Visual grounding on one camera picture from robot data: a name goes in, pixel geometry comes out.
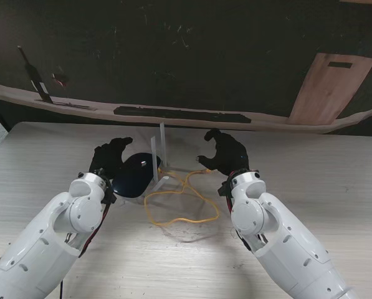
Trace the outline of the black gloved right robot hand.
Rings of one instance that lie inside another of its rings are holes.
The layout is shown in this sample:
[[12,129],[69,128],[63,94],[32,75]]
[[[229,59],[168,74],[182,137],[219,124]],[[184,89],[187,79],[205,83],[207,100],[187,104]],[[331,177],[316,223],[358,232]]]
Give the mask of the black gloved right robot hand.
[[218,170],[225,176],[240,169],[249,169],[249,157],[242,143],[217,128],[209,130],[204,136],[205,141],[212,139],[216,142],[216,154],[213,158],[199,155],[196,157],[197,162],[209,170]]

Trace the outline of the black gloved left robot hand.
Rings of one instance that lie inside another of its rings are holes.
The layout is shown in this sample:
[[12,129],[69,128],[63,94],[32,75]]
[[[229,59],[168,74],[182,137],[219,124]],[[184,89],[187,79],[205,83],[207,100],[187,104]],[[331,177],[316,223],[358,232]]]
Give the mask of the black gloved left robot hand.
[[109,143],[96,147],[88,171],[97,174],[103,169],[103,175],[112,180],[123,166],[123,151],[132,142],[131,137],[114,138]]

